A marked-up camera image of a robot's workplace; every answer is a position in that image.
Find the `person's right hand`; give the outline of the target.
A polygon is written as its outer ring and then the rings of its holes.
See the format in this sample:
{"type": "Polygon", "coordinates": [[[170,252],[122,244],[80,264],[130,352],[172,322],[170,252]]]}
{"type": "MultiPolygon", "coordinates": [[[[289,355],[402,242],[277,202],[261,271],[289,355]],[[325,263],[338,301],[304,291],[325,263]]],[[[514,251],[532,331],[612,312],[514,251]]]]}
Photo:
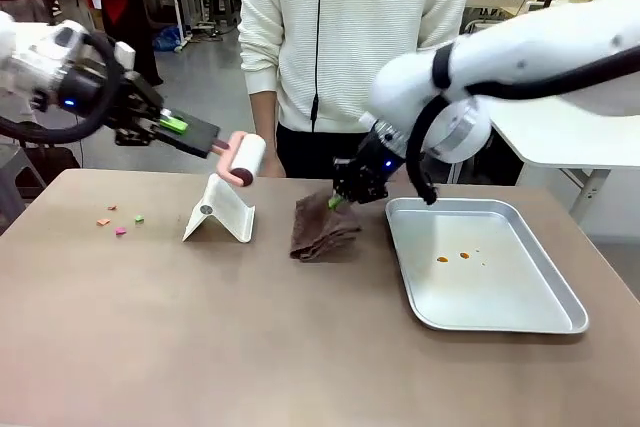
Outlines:
{"type": "Polygon", "coordinates": [[[260,175],[268,178],[285,178],[285,169],[275,154],[269,154],[263,159],[260,175]]]}

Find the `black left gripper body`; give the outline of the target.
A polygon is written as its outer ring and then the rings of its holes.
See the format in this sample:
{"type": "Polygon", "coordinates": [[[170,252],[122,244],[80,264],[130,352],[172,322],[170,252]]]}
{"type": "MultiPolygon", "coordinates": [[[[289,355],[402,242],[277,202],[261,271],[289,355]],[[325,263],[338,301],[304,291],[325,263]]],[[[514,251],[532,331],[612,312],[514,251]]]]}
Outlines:
{"type": "Polygon", "coordinates": [[[112,107],[113,130],[151,130],[161,117],[164,98],[139,73],[121,78],[112,107]]]}

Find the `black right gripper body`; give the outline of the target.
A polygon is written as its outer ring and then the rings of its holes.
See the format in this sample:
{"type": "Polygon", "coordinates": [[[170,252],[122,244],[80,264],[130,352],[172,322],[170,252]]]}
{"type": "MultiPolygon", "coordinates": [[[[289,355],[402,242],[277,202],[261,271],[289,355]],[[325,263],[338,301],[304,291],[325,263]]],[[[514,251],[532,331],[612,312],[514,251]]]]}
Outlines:
{"type": "Polygon", "coordinates": [[[333,194],[358,204],[384,199],[388,196],[386,183],[399,168],[400,156],[372,130],[352,158],[334,159],[333,194]]]}

